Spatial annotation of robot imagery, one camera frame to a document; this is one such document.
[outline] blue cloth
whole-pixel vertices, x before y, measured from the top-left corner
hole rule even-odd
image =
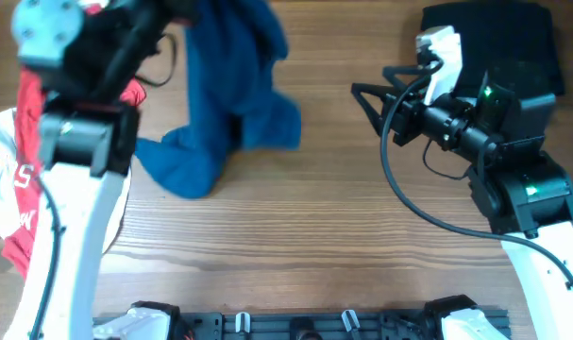
[[[186,28],[190,124],[135,155],[150,176],[186,198],[207,195],[235,150],[297,149],[298,107],[275,92],[272,70],[288,55],[278,19],[263,0],[205,0]]]

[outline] wooden table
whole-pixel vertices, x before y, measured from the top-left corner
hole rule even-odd
[[[0,0],[0,110],[15,104],[18,66],[8,30],[15,0]],[[546,149],[573,178],[573,1],[544,1],[559,28],[568,95],[548,129]],[[395,198],[379,162],[379,139],[349,93],[357,82],[384,83],[385,65],[414,62],[421,9],[415,1],[276,1],[291,55],[276,67],[278,88],[303,112],[297,152],[238,154],[206,199],[163,191],[133,162],[125,223],[102,262],[94,310],[119,313],[139,299],[183,311],[259,313],[418,308],[467,294],[510,310],[515,339],[532,339],[515,272],[498,243],[441,231]],[[171,31],[179,32],[177,27]],[[167,56],[143,73],[162,77]],[[185,70],[148,90],[142,136],[158,139],[187,124]],[[392,147],[404,191],[429,213],[488,230],[464,182],[437,178],[421,162],[426,140]],[[465,164],[437,148],[435,168]],[[0,336],[23,281],[2,258]]]

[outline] wooden tabletop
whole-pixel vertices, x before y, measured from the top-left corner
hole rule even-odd
[[[14,1],[0,0],[0,110],[15,105]],[[558,27],[568,91],[559,99],[546,150],[573,178],[573,1],[542,3]],[[133,161],[124,227],[103,259],[95,313],[121,313],[141,299],[187,312],[376,311],[467,294],[508,309],[515,339],[535,338],[499,243],[442,231],[406,210],[382,173],[379,138],[349,93],[352,82],[384,84],[385,65],[414,63],[421,10],[431,4],[273,2],[291,46],[289,59],[276,67],[276,84],[302,109],[300,150],[237,154],[212,194],[196,201],[163,191]],[[162,77],[167,60],[150,60],[142,73]],[[141,136],[158,139],[187,124],[183,65],[180,53],[173,80],[148,90]],[[390,148],[403,190],[448,222],[489,230],[465,181],[437,178],[424,168],[425,142]],[[465,169],[464,161],[437,147],[429,162],[452,174]],[[0,240],[0,336],[23,286],[2,247]]]

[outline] wood grain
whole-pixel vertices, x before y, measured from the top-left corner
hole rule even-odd
[[[276,83],[301,106],[300,151],[235,155],[213,193],[197,201],[163,191],[134,161],[124,227],[102,262],[95,313],[120,313],[139,299],[185,311],[284,313],[417,308],[468,294],[509,309],[515,339],[535,338],[499,244],[441,231],[403,208],[382,174],[379,140],[349,93],[354,81],[384,83],[385,65],[413,63],[421,10],[434,3],[273,2],[291,46],[289,59],[276,67]],[[573,1],[542,3],[558,27],[568,89],[548,129],[547,150],[573,178]],[[0,0],[0,110],[15,104],[17,89],[8,33],[13,6]],[[183,65],[181,53],[174,79],[148,90],[141,136],[158,139],[187,124]],[[162,78],[167,67],[159,56],[142,73]],[[436,178],[422,166],[425,142],[390,148],[404,191],[446,221],[488,230],[466,183]],[[465,169],[437,148],[429,158],[440,171]],[[22,284],[0,255],[0,336]]]

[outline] white plastic part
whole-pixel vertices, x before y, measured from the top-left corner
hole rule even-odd
[[[531,241],[554,254],[573,274],[573,225],[542,227],[538,233]],[[509,235],[525,239],[522,232]],[[538,339],[573,339],[573,289],[566,288],[561,270],[526,246],[502,242],[502,247],[521,281]]]
[[[91,340],[92,305],[97,284],[106,226],[125,177],[107,172],[91,178],[85,166],[58,163],[42,174],[59,209],[66,231],[61,236],[59,261],[46,317],[42,324],[45,340]],[[51,212],[41,197],[39,221],[51,226]],[[54,233],[39,228],[34,243],[22,300],[5,335],[6,340],[27,339],[45,286]]]
[[[452,312],[441,319],[445,340],[507,340],[478,309]]]
[[[94,339],[168,339],[171,316],[149,308],[131,308],[120,317],[93,329]]]
[[[449,94],[456,87],[463,69],[463,50],[460,34],[454,27],[439,26],[429,28],[416,36],[416,51],[428,46],[436,56],[444,61],[442,68],[430,77],[424,104],[429,106],[442,94]]]

